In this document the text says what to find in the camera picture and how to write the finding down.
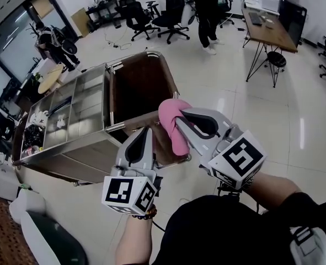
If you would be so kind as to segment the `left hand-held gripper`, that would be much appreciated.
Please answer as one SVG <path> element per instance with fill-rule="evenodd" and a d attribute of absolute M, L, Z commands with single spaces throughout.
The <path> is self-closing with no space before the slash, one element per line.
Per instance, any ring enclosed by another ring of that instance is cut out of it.
<path fill-rule="evenodd" d="M 140 128 L 120 146 L 117 166 L 104 178 L 101 203 L 120 214 L 147 215 L 163 179 L 153 165 L 152 129 Z"/>

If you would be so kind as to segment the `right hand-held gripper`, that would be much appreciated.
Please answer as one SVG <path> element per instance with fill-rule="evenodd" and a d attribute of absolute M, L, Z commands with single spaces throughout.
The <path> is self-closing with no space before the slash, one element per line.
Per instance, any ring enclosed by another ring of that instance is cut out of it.
<path fill-rule="evenodd" d="M 199 168 L 232 189 L 242 189 L 260 170 L 266 153 L 250 131 L 227 123 L 218 111 L 188 108 L 175 123 L 200 156 Z"/>

